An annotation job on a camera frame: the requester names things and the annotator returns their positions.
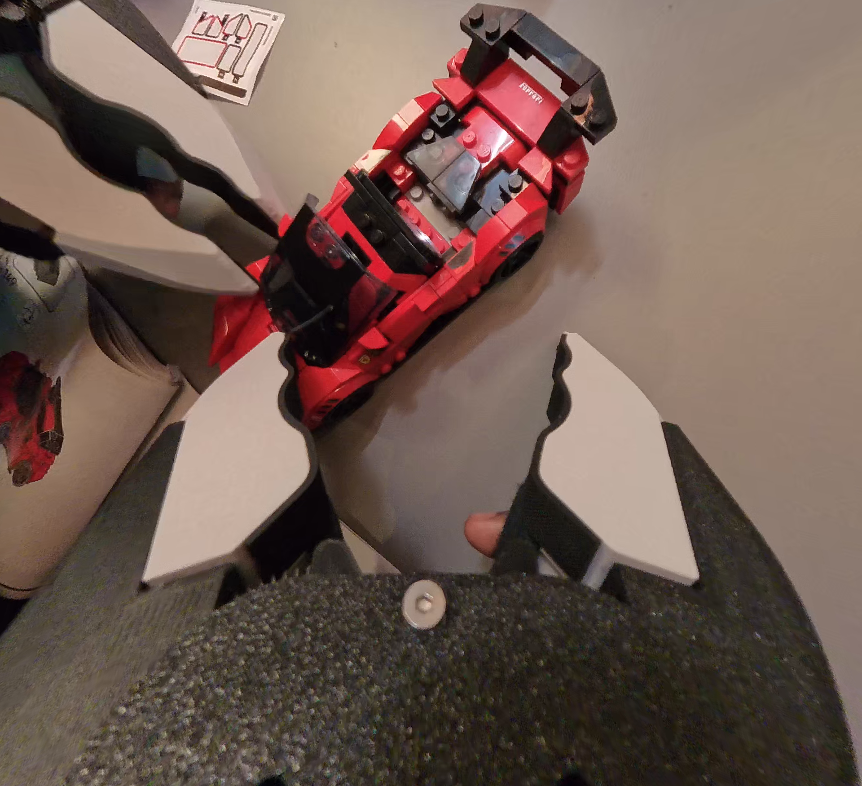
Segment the lego instruction booklet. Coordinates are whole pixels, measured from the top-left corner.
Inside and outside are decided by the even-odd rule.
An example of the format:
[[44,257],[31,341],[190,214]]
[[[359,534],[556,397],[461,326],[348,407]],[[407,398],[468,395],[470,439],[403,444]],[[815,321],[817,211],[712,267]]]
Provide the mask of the lego instruction booklet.
[[1,584],[26,599],[188,388],[68,256],[1,256]]

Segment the red lego car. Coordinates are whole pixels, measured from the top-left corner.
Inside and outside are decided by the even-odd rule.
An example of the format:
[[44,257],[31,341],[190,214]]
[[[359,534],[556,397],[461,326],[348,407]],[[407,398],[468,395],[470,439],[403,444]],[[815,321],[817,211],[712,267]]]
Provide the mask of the red lego car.
[[[616,127],[602,69],[532,13],[475,4],[460,27],[470,46],[447,75],[393,115],[317,203],[396,297],[329,368],[308,364],[287,339],[296,370],[288,405],[312,432],[360,408],[379,381],[533,258],[550,212],[565,211],[582,188],[586,144]],[[299,210],[282,217],[278,238]],[[257,294],[216,302],[210,365],[220,372],[283,333],[260,288],[275,247],[247,266]]]

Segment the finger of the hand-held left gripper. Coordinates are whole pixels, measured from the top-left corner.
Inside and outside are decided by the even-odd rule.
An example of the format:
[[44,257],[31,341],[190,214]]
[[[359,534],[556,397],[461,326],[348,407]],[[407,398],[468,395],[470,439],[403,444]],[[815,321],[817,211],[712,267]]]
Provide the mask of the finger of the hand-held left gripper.
[[165,219],[142,193],[116,186],[72,155],[24,105],[1,101],[1,195],[53,230],[82,262],[199,293],[250,296],[257,283],[204,236]]
[[229,256],[262,256],[275,246],[277,199],[177,58],[167,67],[81,0],[48,13],[42,37],[51,71],[83,95],[86,116],[105,118],[98,150],[109,162],[131,155],[144,195],[147,179],[183,183],[178,221],[170,222]]

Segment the dark transparent lego canopy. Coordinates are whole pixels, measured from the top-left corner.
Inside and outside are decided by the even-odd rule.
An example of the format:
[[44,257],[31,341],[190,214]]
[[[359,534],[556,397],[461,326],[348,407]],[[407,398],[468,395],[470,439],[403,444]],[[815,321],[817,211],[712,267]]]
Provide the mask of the dark transparent lego canopy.
[[376,322],[396,291],[361,262],[306,200],[276,244],[260,277],[266,309],[300,357],[334,365]]

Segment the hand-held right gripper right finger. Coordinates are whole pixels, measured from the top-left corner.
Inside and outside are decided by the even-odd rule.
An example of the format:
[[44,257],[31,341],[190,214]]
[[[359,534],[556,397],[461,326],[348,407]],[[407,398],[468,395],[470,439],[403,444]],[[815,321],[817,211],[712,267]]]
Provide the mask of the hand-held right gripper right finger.
[[700,570],[660,415],[608,358],[561,335],[547,426],[493,556],[495,575],[612,591],[621,569],[692,587]]

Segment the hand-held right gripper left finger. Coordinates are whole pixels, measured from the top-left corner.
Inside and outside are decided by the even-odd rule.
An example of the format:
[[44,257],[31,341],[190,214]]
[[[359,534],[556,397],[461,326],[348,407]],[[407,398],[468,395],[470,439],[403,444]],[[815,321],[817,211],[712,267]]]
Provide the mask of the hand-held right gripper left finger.
[[319,467],[310,430],[288,406],[295,377],[286,335],[275,332],[185,413],[143,585],[225,565],[307,490]]

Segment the lego sticker sheet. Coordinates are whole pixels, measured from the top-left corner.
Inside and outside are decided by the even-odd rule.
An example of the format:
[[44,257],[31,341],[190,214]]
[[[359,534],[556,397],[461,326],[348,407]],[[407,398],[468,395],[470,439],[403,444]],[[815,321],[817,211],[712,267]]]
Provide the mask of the lego sticker sheet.
[[172,47],[207,95],[246,106],[284,19],[248,4],[195,0]]

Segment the person's left hand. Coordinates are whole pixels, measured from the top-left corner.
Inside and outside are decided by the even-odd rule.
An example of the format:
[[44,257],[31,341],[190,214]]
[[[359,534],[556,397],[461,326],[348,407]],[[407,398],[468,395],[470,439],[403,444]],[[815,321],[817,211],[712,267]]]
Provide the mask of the person's left hand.
[[183,198],[183,183],[163,181],[161,179],[145,180],[145,195],[154,208],[167,220],[178,221]]

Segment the person's right hand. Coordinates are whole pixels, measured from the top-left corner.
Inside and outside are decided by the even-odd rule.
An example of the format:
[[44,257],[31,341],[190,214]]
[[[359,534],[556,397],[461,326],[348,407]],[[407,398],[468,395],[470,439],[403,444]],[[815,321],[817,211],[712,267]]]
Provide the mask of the person's right hand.
[[464,534],[469,545],[479,554],[492,558],[508,518],[507,512],[475,512],[464,523]]

